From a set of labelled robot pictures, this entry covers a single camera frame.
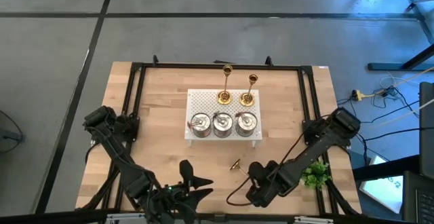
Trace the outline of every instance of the white pegboard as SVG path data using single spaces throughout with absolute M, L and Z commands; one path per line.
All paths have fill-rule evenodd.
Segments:
M 255 102 L 250 107 L 245 107 L 239 103 L 239 97 L 248 90 L 227 90 L 232 94 L 232 102 L 228 105 L 221 105 L 217 101 L 217 94 L 222 90 L 217 89 L 189 89 L 187 92 L 187 110 L 185 121 L 185 139 L 188 141 L 261 141 L 262 140 L 262 128 L 260 121 L 260 106 L 259 106 L 259 91 L 251 90 L 254 95 Z M 205 138 L 198 138 L 195 136 L 186 123 L 197 113 L 205 113 L 210 119 L 215 112 L 225 112 L 231 115 L 234 119 L 231 135 L 226 138 L 217 137 L 214 132 L 211 131 L 210 135 Z M 238 112 L 250 112 L 253 113 L 258 119 L 258 124 L 253 131 L 253 134 L 248 137 L 239 136 L 235 130 L 235 114 Z

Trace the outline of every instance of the concrete floor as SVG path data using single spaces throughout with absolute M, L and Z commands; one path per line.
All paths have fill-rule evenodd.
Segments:
M 99 12 L 102 2 L 0 0 L 0 12 Z M 407 0 L 111 0 L 108 11 L 377 14 L 404 13 L 407 5 Z M 419 6 L 433 26 L 432 3 Z M 32 212 L 95 24 L 94 18 L 0 18 L 0 109 L 16 120 L 27 137 L 15 150 L 0 155 L 0 216 Z M 416 20 L 106 19 L 47 210 L 74 209 L 90 140 L 81 124 L 101 105 L 113 61 L 150 62 L 156 54 L 161 62 L 262 64 L 269 55 L 275 64 L 328 65 L 336 98 L 342 99 L 352 89 L 369 94 L 379 88 L 387 73 L 369 72 L 367 63 L 405 62 L 428 45 Z M 415 81 L 434 82 L 434 75 L 421 75 Z M 399 89 L 408 102 L 418 100 L 418 86 L 403 84 Z M 354 107 L 365 121 L 402 106 L 399 101 L 387 104 L 386 109 L 378 109 L 367 100 Z M 415 127 L 418 120 L 409 116 L 381 128 L 363 127 L 361 134 L 369 138 Z M 2 141 L 0 151 L 8 147 Z M 389 136 L 370 142 L 369 147 L 390 160 L 414 155 L 418 133 Z M 361 144 L 353 141 L 352 150 L 361 153 Z

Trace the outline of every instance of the gold candle holder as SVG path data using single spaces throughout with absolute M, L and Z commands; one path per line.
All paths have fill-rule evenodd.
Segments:
M 224 90 L 219 92 L 217 95 L 218 103 L 221 105 L 228 105 L 232 101 L 232 95 L 230 92 L 226 91 L 226 85 L 228 84 L 228 76 L 232 72 L 232 66 L 231 65 L 225 65 L 223 66 L 223 74 L 225 76 L 224 79 Z
M 239 103 L 241 103 L 241 105 L 250 107 L 254 104 L 255 98 L 253 94 L 250 93 L 250 90 L 252 89 L 253 84 L 255 84 L 257 81 L 258 81 L 257 75 L 249 75 L 249 82 L 250 82 L 249 92 L 244 92 L 239 97 Z
M 231 167 L 230 170 L 238 169 L 238 170 L 241 171 L 244 175 L 249 176 L 247 173 L 245 173 L 245 171 L 244 171 L 243 169 L 241 169 L 241 166 L 239 166 L 239 160 L 240 160 L 240 159 L 238 159 L 238 160 L 233 164 L 233 166 Z

